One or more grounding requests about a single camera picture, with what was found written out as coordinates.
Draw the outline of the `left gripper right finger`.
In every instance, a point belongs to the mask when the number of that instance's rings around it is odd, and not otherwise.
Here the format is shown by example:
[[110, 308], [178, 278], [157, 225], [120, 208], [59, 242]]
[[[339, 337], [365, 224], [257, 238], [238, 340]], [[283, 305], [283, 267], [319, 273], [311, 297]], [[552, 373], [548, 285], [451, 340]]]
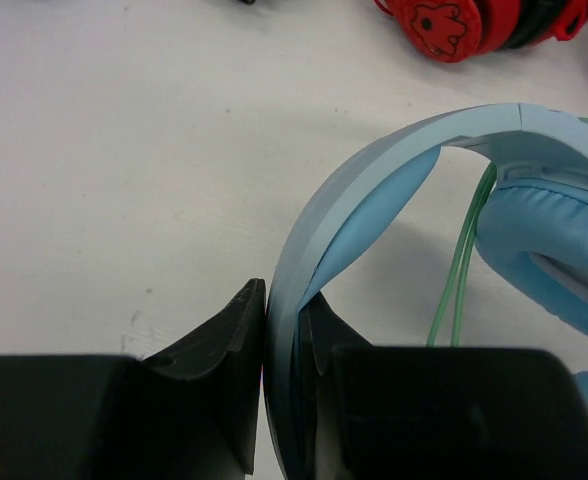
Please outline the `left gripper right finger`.
[[548, 352], [375, 346], [317, 295], [300, 375], [308, 479], [588, 479], [588, 410]]

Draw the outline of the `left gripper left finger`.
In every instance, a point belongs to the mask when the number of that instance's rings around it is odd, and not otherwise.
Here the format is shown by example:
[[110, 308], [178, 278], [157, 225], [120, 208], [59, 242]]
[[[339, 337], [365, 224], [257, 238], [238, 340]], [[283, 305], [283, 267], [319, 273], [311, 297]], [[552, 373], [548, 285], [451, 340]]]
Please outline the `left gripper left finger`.
[[266, 285], [160, 352], [0, 355], [0, 479], [242, 479], [254, 470]]

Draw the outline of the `light blue headphones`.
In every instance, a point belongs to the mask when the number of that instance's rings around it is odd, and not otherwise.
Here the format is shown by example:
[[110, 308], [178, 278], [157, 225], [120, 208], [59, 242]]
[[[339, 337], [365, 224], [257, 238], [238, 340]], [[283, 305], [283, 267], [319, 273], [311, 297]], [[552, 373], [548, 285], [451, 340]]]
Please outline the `light blue headphones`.
[[291, 385], [304, 304], [365, 251], [376, 319], [433, 344], [456, 324], [511, 313], [503, 284], [588, 337], [588, 118], [532, 104], [433, 116], [351, 156], [311, 197], [269, 294], [265, 394], [277, 458], [302, 471]]

